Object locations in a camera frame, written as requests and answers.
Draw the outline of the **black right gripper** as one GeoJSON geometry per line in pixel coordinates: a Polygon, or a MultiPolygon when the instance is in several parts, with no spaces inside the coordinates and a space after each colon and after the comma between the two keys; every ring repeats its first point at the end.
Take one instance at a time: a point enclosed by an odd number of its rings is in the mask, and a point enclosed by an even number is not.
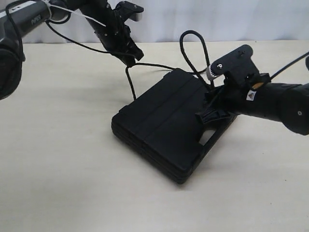
{"type": "Polygon", "coordinates": [[[247,114],[249,80],[226,77],[224,84],[204,94],[204,109],[195,113],[197,121],[206,125],[210,122],[229,118],[229,114],[247,114]]]}

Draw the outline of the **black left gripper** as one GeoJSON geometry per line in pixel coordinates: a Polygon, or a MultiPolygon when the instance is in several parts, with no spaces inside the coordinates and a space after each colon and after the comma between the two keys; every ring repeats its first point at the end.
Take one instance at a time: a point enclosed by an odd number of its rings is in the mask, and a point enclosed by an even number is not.
{"type": "Polygon", "coordinates": [[[105,26],[96,24],[96,35],[103,47],[111,55],[121,60],[127,67],[144,57],[143,51],[130,36],[130,28],[120,21],[113,21],[105,26]]]}

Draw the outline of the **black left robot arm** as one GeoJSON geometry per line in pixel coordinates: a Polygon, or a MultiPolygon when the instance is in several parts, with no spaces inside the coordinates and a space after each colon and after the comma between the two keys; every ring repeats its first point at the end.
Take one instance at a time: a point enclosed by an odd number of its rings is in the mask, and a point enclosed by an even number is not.
{"type": "Polygon", "coordinates": [[[139,21],[144,8],[128,1],[112,8],[106,0],[16,0],[0,12],[0,98],[18,87],[25,61],[22,39],[39,25],[63,24],[81,11],[99,38],[105,53],[131,67],[144,56],[125,22],[139,21]]]}

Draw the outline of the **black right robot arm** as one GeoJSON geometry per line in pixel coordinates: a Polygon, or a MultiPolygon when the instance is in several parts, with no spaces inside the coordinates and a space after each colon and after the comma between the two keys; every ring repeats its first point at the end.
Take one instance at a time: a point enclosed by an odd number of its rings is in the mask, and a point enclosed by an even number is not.
{"type": "Polygon", "coordinates": [[[282,123],[288,130],[307,136],[309,133],[308,84],[267,83],[250,89],[225,81],[205,94],[203,108],[196,113],[199,123],[253,116],[282,123]]]}

